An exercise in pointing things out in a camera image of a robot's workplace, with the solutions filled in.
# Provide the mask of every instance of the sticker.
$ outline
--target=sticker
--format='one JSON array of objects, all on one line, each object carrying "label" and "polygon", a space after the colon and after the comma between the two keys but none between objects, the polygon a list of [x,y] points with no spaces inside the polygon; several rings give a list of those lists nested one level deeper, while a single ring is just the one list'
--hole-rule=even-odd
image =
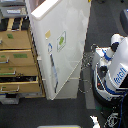
[{"label": "sticker", "polygon": [[6,58],[6,56],[5,56],[5,55],[1,55],[0,57],[1,57],[1,58]]},{"label": "sticker", "polygon": [[27,54],[13,54],[14,58],[28,58]]},{"label": "sticker", "polygon": [[50,30],[48,32],[45,33],[45,38],[48,39],[51,36],[51,32]]},{"label": "sticker", "polygon": [[7,13],[9,14],[20,14],[21,10],[17,9],[17,10],[7,10]]},{"label": "sticker", "polygon": [[66,44],[66,32],[64,31],[62,35],[57,39],[57,51],[59,52]]},{"label": "sticker", "polygon": [[13,70],[13,68],[8,68],[9,70]]},{"label": "sticker", "polygon": [[9,39],[13,39],[13,35],[12,34],[7,34]]}]

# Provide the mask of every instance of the black cable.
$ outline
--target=black cable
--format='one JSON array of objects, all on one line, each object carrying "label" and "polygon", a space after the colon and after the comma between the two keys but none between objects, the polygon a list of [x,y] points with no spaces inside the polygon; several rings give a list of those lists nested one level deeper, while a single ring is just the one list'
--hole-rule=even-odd
[{"label": "black cable", "polygon": [[106,2],[106,0],[96,0],[99,4],[103,4]]}]

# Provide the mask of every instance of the green marking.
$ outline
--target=green marking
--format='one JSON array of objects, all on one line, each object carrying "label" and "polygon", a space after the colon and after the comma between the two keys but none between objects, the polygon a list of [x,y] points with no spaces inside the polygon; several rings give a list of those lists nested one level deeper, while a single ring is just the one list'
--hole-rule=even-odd
[{"label": "green marking", "polygon": [[8,68],[9,70],[13,70],[13,68]]},{"label": "green marking", "polygon": [[96,110],[112,110],[112,108],[107,108],[107,107],[96,107]]},{"label": "green marking", "polygon": [[0,73],[0,76],[14,75],[14,73]]},{"label": "green marking", "polygon": [[13,54],[14,58],[28,58],[27,54]]},{"label": "green marking", "polygon": [[13,39],[13,35],[12,34],[7,34],[9,39]]},{"label": "green marking", "polygon": [[6,56],[5,55],[1,55],[1,58],[6,58]]},{"label": "green marking", "polygon": [[63,41],[64,41],[64,37],[61,37],[61,38],[60,38],[59,45],[62,45],[62,44],[63,44]]}]

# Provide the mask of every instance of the drawer handle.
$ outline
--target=drawer handle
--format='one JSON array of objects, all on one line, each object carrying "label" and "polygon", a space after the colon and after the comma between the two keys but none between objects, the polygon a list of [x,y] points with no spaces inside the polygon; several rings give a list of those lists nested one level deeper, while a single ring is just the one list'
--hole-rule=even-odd
[{"label": "drawer handle", "polygon": [[5,75],[15,75],[16,71],[14,71],[13,73],[0,73],[0,76],[5,76]]},{"label": "drawer handle", "polygon": [[0,39],[0,44],[2,44],[2,40]]},{"label": "drawer handle", "polygon": [[3,86],[1,87],[0,92],[8,93],[8,92],[19,92],[20,87],[18,86],[17,90],[3,91]]},{"label": "drawer handle", "polygon": [[8,62],[9,62],[9,59],[7,59],[6,62],[0,62],[0,64],[6,64],[6,63],[8,63]]}]

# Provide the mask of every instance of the cable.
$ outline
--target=cable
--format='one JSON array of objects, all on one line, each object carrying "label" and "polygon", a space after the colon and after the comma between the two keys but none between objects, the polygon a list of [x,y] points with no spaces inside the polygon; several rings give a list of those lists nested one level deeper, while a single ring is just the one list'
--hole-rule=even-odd
[{"label": "cable", "polygon": [[119,122],[118,128],[120,128],[120,125],[121,125],[121,118],[122,118],[122,106],[123,106],[124,98],[125,98],[125,96],[127,95],[127,93],[128,93],[128,90],[125,92],[125,94],[124,94],[124,96],[123,96],[123,98],[122,98],[122,100],[121,100],[120,122]]},{"label": "cable", "polygon": [[106,125],[110,128],[113,128],[118,123],[118,113],[112,113],[108,118],[107,121],[104,124],[104,128],[106,128]]},{"label": "cable", "polygon": [[90,86],[90,88],[89,88],[89,90],[88,91],[82,91],[81,89],[80,89],[80,87],[79,87],[79,91],[80,92],[82,92],[82,93],[88,93],[88,92],[90,92],[91,90],[92,90],[92,84],[88,81],[88,80],[82,80],[82,79],[79,79],[79,80],[81,80],[81,81],[84,81],[84,82],[88,82],[91,86]]},{"label": "cable", "polygon": [[106,2],[106,0],[96,0],[99,4],[103,4]]}]

